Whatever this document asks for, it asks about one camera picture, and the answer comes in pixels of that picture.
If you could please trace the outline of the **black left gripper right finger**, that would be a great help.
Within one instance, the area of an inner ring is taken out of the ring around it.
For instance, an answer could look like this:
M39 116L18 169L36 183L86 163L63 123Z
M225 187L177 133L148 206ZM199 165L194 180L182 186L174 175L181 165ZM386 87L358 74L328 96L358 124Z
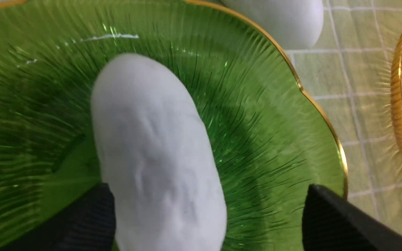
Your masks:
M303 210L305 251L402 251L402 235L329 188L308 186Z

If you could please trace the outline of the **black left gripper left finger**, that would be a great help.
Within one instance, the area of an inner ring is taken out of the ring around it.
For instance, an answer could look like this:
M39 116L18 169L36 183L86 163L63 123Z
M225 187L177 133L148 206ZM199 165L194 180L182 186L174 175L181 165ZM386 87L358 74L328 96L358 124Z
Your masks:
M115 232L113 194L107 184L98 184L59 213L0 250L111 251Z

